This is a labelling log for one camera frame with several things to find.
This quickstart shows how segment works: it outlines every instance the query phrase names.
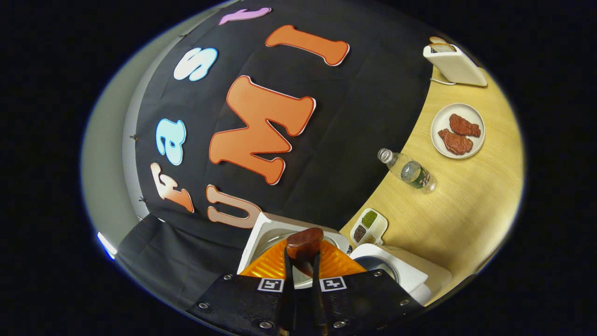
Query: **spice tray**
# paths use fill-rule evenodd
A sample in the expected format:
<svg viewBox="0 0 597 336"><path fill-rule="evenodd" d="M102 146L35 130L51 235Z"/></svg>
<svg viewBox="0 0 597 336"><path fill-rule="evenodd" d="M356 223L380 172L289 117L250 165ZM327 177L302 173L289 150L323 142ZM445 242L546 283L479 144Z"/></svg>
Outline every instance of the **spice tray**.
<svg viewBox="0 0 597 336"><path fill-rule="evenodd" d="M381 236L386 232L386 229L387 219L379 212L368 207L363 210L359 219L353 225L350 231L350 239L357 246L365 243L382 245Z"/></svg>

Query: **raw meat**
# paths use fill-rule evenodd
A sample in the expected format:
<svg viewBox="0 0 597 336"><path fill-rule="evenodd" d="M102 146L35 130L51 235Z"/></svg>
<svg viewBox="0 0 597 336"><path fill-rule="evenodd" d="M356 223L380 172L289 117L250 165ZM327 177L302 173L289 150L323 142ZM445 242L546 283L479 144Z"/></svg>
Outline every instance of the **raw meat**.
<svg viewBox="0 0 597 336"><path fill-rule="evenodd" d="M443 129L438 132L439 137L444 140L444 144L448 150L456 155L463 155L473 149L472 140L465 136L450 132L448 129Z"/></svg>
<svg viewBox="0 0 597 336"><path fill-rule="evenodd" d="M481 136L479 125L471 124L467 119L464 119L457 114L450 115L450 128L456 134L471 135L476 136L477 138Z"/></svg>

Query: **plastic bottle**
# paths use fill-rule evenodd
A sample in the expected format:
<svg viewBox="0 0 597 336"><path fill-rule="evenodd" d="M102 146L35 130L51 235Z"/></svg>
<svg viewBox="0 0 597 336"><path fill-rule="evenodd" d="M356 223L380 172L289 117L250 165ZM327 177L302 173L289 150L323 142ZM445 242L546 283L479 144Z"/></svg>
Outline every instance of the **plastic bottle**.
<svg viewBox="0 0 597 336"><path fill-rule="evenodd" d="M421 189L423 194L431 193L437 187L435 177L407 155L382 148L377 153L377 158L385 163L397 178L414 188Z"/></svg>

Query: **round plate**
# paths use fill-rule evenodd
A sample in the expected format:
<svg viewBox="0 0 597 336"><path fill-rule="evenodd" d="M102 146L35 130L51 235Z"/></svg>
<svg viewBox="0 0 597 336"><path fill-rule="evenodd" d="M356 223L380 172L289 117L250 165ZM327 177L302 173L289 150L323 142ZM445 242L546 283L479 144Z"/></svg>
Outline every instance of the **round plate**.
<svg viewBox="0 0 597 336"><path fill-rule="evenodd" d="M456 155L450 152L438 134L443 129L454 132L450 128L450 115L453 113L467 119L472 124L479 125L479 130L481 130L481 136L478 138L476 136L467 136L473 142L473 149L463 155ZM433 142L435 149L449 158L463 159L475 155L485 142L485 123L483 122L483 118L481 118L481 114L472 106L463 103L454 103L442 108L433 119L433 122L431 122L431 142Z"/></svg>

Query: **wood grain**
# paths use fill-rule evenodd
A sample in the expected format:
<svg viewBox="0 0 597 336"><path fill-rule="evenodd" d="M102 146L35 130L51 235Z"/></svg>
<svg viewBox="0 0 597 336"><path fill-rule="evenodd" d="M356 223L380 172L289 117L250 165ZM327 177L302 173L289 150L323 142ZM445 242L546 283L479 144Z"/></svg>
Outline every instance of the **wood grain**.
<svg viewBox="0 0 597 336"><path fill-rule="evenodd" d="M431 82L421 114L402 149L435 175L437 189L425 195L388 172L340 230L354 248L350 229L370 207L388 220L382 237L385 245L402 248L452 272L450 284L427 305L476 273L494 255L513 224L522 197L521 132L503 92L484 69L481 71L486 87ZM433 77L447 81L435 67ZM464 160L443 156L431 142L431 122L452 103L474 107L485 121L483 147Z"/></svg>

